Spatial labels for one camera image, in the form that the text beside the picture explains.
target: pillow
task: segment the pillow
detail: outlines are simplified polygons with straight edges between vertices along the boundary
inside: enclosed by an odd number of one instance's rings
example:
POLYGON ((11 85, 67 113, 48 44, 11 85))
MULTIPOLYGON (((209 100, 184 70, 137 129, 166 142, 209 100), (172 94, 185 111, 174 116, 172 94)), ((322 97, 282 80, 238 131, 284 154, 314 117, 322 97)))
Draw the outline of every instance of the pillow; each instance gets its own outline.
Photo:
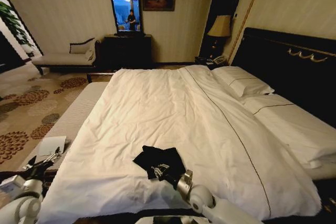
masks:
POLYGON ((274 92, 274 89, 268 84, 240 67, 221 67, 212 70, 212 72, 217 78, 228 84, 239 97, 244 94, 268 94, 274 92))
POLYGON ((82 43, 70 43, 70 54, 85 54, 94 38, 88 39, 82 43))
POLYGON ((336 129, 317 117, 277 94, 246 98, 244 106, 305 168, 336 162, 336 129))
POLYGON ((89 43, 89 48, 85 53, 85 58, 89 61, 92 60, 95 54, 95 49, 94 49, 94 45, 96 43, 96 40, 93 39, 92 41, 90 41, 89 43))

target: beige wall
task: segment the beige wall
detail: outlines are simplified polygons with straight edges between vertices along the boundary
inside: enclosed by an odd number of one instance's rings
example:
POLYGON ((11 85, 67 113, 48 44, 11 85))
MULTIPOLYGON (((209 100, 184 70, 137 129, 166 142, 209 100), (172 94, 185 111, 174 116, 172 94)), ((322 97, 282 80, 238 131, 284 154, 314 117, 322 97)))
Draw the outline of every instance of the beige wall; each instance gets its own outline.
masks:
MULTIPOLYGON (((116 32, 110 0, 11 0, 44 53, 116 32)), ((176 0, 174 12, 143 12, 158 62, 193 61, 211 0, 176 0)))
MULTIPOLYGON (((225 45, 224 55, 231 52, 250 1, 239 1, 238 17, 233 23, 232 37, 225 45)), ((336 39, 336 0, 255 0, 245 27, 336 39)))

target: mirror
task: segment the mirror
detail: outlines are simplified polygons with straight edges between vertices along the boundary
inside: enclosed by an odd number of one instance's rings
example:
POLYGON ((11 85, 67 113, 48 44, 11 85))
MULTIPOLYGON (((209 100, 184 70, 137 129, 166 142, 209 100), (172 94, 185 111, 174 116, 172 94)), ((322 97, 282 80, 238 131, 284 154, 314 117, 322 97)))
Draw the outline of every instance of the mirror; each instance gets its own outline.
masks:
POLYGON ((117 34, 143 34, 141 0, 111 0, 117 34))

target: stitching line on duvet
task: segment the stitching line on duvet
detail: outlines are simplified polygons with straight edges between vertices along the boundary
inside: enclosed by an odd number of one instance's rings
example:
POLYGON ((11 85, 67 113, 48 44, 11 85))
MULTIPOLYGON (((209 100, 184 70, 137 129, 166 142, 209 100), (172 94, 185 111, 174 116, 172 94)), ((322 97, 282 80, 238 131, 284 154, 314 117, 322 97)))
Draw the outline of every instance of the stitching line on duvet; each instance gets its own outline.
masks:
POLYGON ((246 79, 256 79, 256 77, 253 78, 238 78, 238 79, 234 79, 232 82, 230 82, 229 86, 236 80, 246 80, 246 79))
POLYGON ((190 76, 194 79, 194 81, 195 81, 195 83, 199 86, 199 88, 204 92, 204 94, 209 98, 209 100, 210 101, 212 101, 212 103, 221 111, 221 113, 222 113, 222 115, 225 117, 225 119, 227 120, 227 122, 229 123, 229 125, 231 126, 231 128, 233 129, 233 131, 236 133, 236 135, 237 135, 237 137, 238 137, 238 139, 239 139, 239 141, 241 142, 241 144, 242 144, 242 146, 244 147, 244 150, 245 150, 245 152, 246 152, 246 154, 247 154, 247 156, 248 156, 248 159, 250 160, 250 162, 251 162, 251 164, 252 164, 252 167, 253 167, 253 169, 254 169, 254 171, 256 172, 256 174, 257 174, 257 176, 258 176, 258 179, 259 179, 259 181, 260 181, 260 183, 261 183, 261 186, 262 186, 262 188, 263 188, 263 190, 264 190, 264 194, 265 194, 265 197, 266 197, 266 201, 267 201, 267 205, 268 205, 268 210, 269 210, 269 216, 268 216, 268 218, 270 218, 271 217, 271 213, 272 213, 272 211, 271 211, 271 206, 270 206, 270 204, 269 204, 269 199, 268 199, 268 196, 267 196, 267 193, 266 193, 266 189, 265 189, 265 186, 264 186, 264 183, 263 183, 263 181, 261 180, 261 178, 260 178, 260 176, 259 176, 259 173, 257 172, 257 169, 255 168, 255 166, 254 166, 254 164, 253 164, 253 162, 252 162, 252 159, 251 159, 251 157, 250 157, 250 155, 248 154, 248 152, 247 152, 247 150, 246 150, 246 147, 245 147, 245 145, 243 144, 243 142, 242 142, 242 140, 240 139, 240 137, 239 137, 239 135, 238 135, 238 133, 236 132, 236 130, 235 130, 235 128, 232 126, 232 124, 230 123, 230 121, 227 119, 227 117, 226 117, 226 115, 225 115, 225 113, 220 109, 220 107, 208 96, 208 94, 202 89, 202 87, 197 83, 197 81, 195 80, 195 78, 193 77, 193 75, 189 72, 189 70, 187 69, 187 68, 185 68, 186 70, 187 70, 187 72, 190 74, 190 76))
POLYGON ((287 106, 287 105, 294 105, 294 103, 288 103, 288 104, 277 104, 277 105, 269 105, 269 106, 264 106, 261 107, 257 112, 253 113, 253 115, 257 114, 260 110, 263 108, 269 108, 269 107, 277 107, 277 106, 287 106))

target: lamp shade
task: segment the lamp shade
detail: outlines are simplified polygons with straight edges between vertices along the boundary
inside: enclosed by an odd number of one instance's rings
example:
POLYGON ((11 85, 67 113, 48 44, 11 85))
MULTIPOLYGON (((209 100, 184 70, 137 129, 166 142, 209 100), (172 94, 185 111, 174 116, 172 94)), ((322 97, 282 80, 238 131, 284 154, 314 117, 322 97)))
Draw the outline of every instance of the lamp shade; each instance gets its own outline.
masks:
POLYGON ((214 25, 208 32, 208 35, 214 37, 230 36, 230 17, 230 15, 217 16, 214 25))

